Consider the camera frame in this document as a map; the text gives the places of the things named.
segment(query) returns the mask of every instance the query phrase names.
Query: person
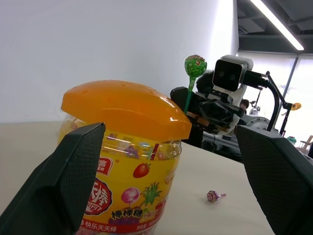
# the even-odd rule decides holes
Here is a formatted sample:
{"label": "person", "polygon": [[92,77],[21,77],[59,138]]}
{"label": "person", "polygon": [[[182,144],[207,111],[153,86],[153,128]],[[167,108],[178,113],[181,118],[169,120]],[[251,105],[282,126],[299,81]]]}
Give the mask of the person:
{"label": "person", "polygon": [[243,99],[241,102],[240,102],[240,108],[242,108],[246,114],[246,109],[249,108],[249,100],[247,99]]}
{"label": "person", "polygon": [[[200,93],[204,93],[205,89],[213,88],[213,70],[207,70],[201,75],[196,83],[197,90]],[[190,144],[192,146],[201,148],[203,141],[203,130],[197,127],[192,126],[189,134],[189,138],[187,140],[182,140],[184,143]]]}

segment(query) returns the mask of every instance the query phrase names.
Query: white wall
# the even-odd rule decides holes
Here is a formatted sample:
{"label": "white wall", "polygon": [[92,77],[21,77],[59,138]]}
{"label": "white wall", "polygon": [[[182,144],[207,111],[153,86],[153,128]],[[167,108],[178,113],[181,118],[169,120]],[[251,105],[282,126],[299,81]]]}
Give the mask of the white wall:
{"label": "white wall", "polygon": [[61,120],[63,93],[92,80],[167,95],[187,86],[188,55],[213,69],[235,53],[233,10],[233,0],[1,0],[0,122]]}

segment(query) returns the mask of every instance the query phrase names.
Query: tabletop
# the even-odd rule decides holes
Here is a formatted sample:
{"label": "tabletop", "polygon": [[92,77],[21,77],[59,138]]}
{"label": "tabletop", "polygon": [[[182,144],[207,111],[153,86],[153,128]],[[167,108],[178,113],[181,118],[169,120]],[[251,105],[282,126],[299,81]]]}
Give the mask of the tabletop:
{"label": "tabletop", "polygon": [[[34,168],[55,149],[60,122],[0,125],[0,213]],[[209,190],[227,193],[214,204]],[[165,212],[155,235],[273,235],[244,165],[182,144]]]}

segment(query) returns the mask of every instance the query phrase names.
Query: orange lid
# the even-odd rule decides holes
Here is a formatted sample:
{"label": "orange lid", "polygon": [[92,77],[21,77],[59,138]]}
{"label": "orange lid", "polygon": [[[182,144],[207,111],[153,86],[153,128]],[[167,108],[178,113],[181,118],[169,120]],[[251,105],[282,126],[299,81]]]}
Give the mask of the orange lid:
{"label": "orange lid", "polygon": [[191,123],[183,111],[156,90],[125,81],[103,80],[68,90],[61,109],[86,122],[104,122],[110,130],[155,141],[189,138]]}

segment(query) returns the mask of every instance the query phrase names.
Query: fluorescent light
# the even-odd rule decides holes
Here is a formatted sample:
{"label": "fluorescent light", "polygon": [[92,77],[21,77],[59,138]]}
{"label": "fluorescent light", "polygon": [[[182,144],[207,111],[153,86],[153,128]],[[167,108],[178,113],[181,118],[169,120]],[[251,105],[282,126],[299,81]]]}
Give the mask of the fluorescent light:
{"label": "fluorescent light", "polygon": [[304,50],[303,46],[288,31],[288,29],[277,19],[261,0],[251,0],[251,2],[273,23],[273,25],[287,38],[287,40],[297,49]]}

